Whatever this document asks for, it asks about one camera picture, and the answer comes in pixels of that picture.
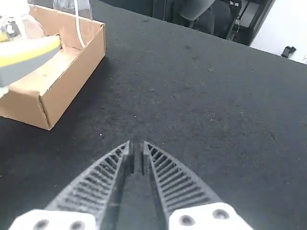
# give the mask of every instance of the plastic bottle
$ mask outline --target plastic bottle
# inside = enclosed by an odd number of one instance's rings
[[[83,40],[83,34],[91,34],[92,28],[81,28],[79,17],[93,20],[92,7],[89,0],[53,0],[53,8],[56,11],[71,13],[76,16],[76,30],[81,46],[84,48],[88,41]]]
[[[28,0],[0,0],[0,42],[44,36],[43,27],[29,12]]]

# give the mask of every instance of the black chair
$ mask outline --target black chair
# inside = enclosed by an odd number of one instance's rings
[[[153,17],[228,39],[241,0],[153,0]]]

